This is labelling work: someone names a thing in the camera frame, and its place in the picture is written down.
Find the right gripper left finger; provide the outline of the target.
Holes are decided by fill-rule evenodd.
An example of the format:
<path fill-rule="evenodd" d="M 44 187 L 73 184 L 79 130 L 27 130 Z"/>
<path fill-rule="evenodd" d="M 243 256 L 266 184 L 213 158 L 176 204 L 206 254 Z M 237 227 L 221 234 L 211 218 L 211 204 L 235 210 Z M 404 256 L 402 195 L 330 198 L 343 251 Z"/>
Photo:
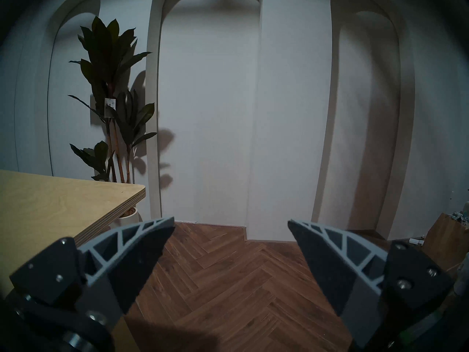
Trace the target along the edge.
<path fill-rule="evenodd" d="M 18 294 L 44 306 L 119 319 L 135 302 L 174 229 L 174 217 L 167 217 L 111 229 L 80 247 L 63 237 L 9 278 Z"/>

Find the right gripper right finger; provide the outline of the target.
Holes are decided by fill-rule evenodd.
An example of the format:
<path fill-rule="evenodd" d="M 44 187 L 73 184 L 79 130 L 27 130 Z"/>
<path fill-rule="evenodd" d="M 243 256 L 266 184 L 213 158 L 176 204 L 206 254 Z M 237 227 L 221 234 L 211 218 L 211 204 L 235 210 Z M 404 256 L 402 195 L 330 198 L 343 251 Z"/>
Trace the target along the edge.
<path fill-rule="evenodd" d="M 386 251 L 350 231 L 293 219 L 287 226 L 356 350 L 398 350 L 399 335 L 438 309 L 454 285 L 401 241 Z"/>

